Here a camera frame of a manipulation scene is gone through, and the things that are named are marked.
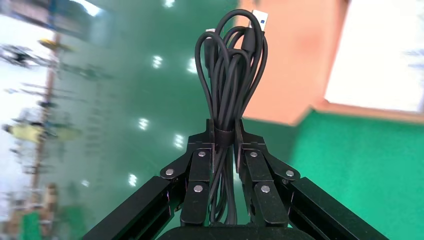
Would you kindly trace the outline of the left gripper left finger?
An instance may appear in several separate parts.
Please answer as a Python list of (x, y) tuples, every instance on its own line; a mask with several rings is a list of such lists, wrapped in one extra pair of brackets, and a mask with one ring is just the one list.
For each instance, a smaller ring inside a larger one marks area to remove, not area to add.
[(181, 210), (182, 226), (204, 226), (209, 213), (215, 129), (188, 138), (186, 152), (87, 232), (84, 240), (154, 240)]

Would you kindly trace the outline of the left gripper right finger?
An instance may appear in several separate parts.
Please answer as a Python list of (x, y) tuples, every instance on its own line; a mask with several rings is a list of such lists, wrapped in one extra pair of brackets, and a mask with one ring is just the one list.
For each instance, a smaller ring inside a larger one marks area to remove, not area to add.
[(235, 123), (235, 159), (250, 220), (267, 240), (383, 240), (385, 236)]

